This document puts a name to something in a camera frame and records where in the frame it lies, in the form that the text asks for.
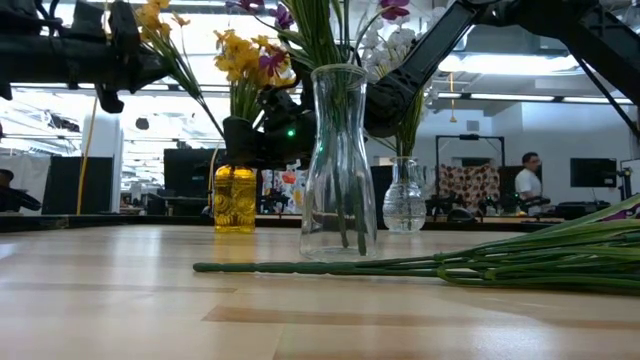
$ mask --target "wooden table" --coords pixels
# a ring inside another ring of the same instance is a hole
[[[381,240],[407,256],[511,235]],[[2,234],[0,359],[640,359],[638,298],[191,270],[299,260],[297,240],[171,226]]]

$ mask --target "person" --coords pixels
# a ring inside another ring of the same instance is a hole
[[[540,157],[534,152],[528,152],[522,157],[522,166],[524,169],[516,176],[516,192],[524,200],[541,196],[542,183],[536,175],[540,167]],[[529,208],[529,215],[539,212],[539,207]]]

